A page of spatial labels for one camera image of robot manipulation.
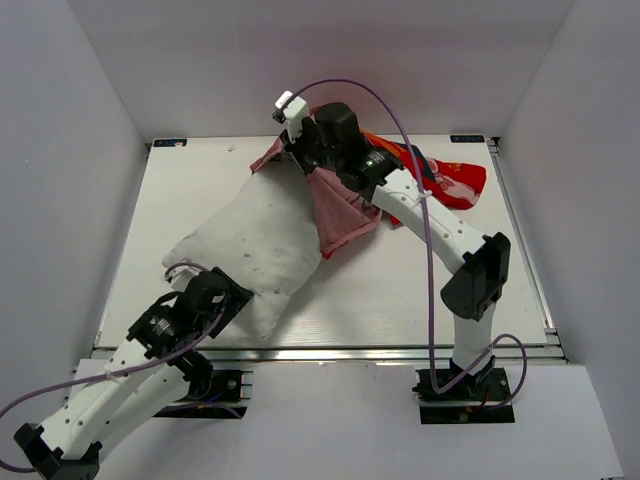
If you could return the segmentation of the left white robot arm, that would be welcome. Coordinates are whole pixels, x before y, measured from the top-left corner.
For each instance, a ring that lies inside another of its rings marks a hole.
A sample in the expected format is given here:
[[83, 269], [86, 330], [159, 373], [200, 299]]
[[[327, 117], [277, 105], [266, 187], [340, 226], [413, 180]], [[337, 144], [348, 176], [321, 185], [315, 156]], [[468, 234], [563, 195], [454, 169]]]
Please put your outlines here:
[[242, 372], [217, 371], [196, 346], [214, 338], [252, 300], [220, 268], [159, 297], [129, 327], [103, 371], [73, 381], [56, 413], [14, 435], [43, 479], [93, 479], [100, 462], [157, 414], [239, 418]]

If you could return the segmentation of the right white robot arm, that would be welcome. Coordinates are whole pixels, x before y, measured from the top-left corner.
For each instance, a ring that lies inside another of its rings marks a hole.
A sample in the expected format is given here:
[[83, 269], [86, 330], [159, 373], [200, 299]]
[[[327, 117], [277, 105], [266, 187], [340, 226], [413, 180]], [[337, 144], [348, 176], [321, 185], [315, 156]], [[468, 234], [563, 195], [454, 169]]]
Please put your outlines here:
[[346, 104], [310, 111], [303, 99], [289, 98], [274, 117], [285, 127], [285, 151], [306, 175], [333, 173], [346, 189], [397, 218], [425, 243], [427, 258], [447, 268], [450, 278], [440, 297], [454, 319], [451, 384], [459, 396], [477, 397], [493, 362], [492, 320], [508, 278], [509, 239], [467, 225], [442, 205], [421, 186], [417, 167], [408, 168], [366, 138]]

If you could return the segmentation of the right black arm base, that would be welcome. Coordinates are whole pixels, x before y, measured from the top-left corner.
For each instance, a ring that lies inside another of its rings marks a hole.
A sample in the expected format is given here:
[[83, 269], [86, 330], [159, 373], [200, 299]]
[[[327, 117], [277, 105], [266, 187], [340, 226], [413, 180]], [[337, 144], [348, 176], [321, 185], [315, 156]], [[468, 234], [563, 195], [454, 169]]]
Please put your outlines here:
[[473, 392], [459, 383], [443, 394], [432, 386], [429, 369], [418, 369], [416, 397], [422, 425], [513, 424], [513, 406], [507, 403], [511, 396], [504, 368], [495, 368]]

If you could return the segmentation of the white pillow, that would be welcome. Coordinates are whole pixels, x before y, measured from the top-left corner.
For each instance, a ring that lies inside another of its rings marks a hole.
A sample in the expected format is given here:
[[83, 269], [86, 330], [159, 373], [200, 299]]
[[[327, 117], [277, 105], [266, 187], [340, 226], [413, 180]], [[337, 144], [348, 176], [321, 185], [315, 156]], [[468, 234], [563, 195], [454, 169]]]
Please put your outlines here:
[[294, 294], [321, 262], [313, 200], [290, 161], [253, 173], [228, 204], [179, 241], [163, 258], [218, 267], [253, 298], [225, 329], [234, 344], [265, 340]]

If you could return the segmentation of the red pink patterned pillowcase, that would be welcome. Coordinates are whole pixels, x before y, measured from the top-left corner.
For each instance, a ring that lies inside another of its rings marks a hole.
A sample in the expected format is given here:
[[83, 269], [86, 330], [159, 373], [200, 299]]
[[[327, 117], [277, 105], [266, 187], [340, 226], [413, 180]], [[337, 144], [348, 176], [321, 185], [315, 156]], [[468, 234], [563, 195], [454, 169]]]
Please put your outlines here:
[[[452, 210], [468, 210], [476, 205], [484, 190], [487, 172], [479, 165], [443, 162], [423, 155], [417, 146], [407, 147], [367, 132], [367, 140], [382, 147], [406, 166], [411, 174], [421, 174], [426, 190]], [[320, 252], [326, 259], [350, 241], [375, 230], [382, 212], [347, 189], [337, 175], [317, 168], [306, 176], [313, 198]]]

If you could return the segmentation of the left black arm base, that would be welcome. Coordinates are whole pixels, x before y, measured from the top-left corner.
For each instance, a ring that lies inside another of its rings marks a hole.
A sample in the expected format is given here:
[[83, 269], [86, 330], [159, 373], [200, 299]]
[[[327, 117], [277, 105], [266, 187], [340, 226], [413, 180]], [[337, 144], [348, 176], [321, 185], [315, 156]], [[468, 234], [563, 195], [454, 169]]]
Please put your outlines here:
[[185, 397], [164, 407], [155, 417], [240, 420], [247, 411], [253, 383], [253, 371], [214, 369], [208, 380], [190, 387]]

